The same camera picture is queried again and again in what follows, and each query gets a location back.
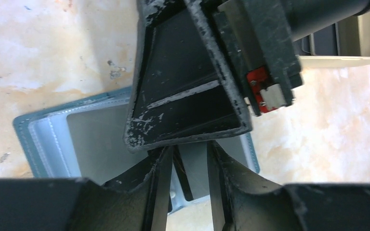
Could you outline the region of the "thin card edge-on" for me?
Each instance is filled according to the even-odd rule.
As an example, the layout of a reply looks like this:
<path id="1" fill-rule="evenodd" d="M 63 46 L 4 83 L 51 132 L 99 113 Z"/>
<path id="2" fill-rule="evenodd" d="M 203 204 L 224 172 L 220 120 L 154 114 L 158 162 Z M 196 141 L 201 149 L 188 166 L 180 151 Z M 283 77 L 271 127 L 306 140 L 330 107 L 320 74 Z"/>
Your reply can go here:
<path id="1" fill-rule="evenodd" d="M 191 188 L 189 185 L 189 180 L 187 178 L 187 174 L 185 171 L 185 167 L 181 158 L 181 154 L 177 145 L 174 146 L 173 151 L 173 165 L 175 168 L 175 172 L 178 176 L 178 180 L 184 194 L 184 198 L 186 201 L 194 200 L 193 194 L 191 192 Z"/>

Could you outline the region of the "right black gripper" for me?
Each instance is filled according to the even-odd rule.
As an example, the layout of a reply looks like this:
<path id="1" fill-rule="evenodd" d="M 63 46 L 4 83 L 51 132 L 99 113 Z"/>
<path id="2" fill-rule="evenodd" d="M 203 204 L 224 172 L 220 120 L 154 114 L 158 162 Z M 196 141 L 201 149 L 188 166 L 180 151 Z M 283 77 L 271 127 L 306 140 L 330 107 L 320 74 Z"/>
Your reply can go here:
<path id="1" fill-rule="evenodd" d="M 250 132 L 244 97 L 256 116 L 292 105 L 303 83 L 295 41 L 370 12 L 370 0 L 139 0 L 137 10 L 131 152 Z"/>

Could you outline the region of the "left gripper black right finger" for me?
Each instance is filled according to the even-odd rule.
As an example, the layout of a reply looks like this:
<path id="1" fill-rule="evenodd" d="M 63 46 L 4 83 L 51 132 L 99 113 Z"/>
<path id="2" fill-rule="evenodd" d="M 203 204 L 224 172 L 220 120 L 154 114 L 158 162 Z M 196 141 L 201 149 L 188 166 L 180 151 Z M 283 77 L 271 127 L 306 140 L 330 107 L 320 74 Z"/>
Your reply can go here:
<path id="1" fill-rule="evenodd" d="M 216 231 L 370 231 L 370 183 L 279 185 L 207 144 Z"/>

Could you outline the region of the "beige oval card tray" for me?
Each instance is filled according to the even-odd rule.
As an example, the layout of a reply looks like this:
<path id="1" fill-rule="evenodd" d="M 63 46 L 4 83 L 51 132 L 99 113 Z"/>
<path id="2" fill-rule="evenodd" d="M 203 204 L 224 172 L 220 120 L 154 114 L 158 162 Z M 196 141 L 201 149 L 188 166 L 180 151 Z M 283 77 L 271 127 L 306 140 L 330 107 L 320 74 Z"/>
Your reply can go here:
<path id="1" fill-rule="evenodd" d="M 294 46 L 304 68 L 370 65 L 370 13 L 332 24 Z"/>

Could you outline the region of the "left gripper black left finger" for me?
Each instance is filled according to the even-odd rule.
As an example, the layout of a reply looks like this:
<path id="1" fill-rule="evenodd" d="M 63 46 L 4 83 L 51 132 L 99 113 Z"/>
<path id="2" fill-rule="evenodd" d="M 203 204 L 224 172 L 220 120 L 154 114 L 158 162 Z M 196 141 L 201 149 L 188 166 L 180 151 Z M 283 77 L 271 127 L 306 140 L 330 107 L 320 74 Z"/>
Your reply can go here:
<path id="1" fill-rule="evenodd" d="M 174 148 L 98 185 L 87 178 L 0 179 L 0 231 L 163 231 Z"/>

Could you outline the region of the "blue card holder wallet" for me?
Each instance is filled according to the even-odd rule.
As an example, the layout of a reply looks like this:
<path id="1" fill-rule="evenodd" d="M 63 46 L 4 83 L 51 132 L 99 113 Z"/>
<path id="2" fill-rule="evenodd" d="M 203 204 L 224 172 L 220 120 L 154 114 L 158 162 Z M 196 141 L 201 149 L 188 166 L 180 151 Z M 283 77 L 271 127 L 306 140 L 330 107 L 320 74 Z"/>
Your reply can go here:
<path id="1" fill-rule="evenodd" d="M 14 119 L 13 127 L 38 178 L 87 177 L 99 185 L 147 157 L 123 142 L 131 88 L 126 87 Z M 206 143 L 178 146 L 194 200 L 186 201 L 172 168 L 169 212 L 209 198 Z"/>

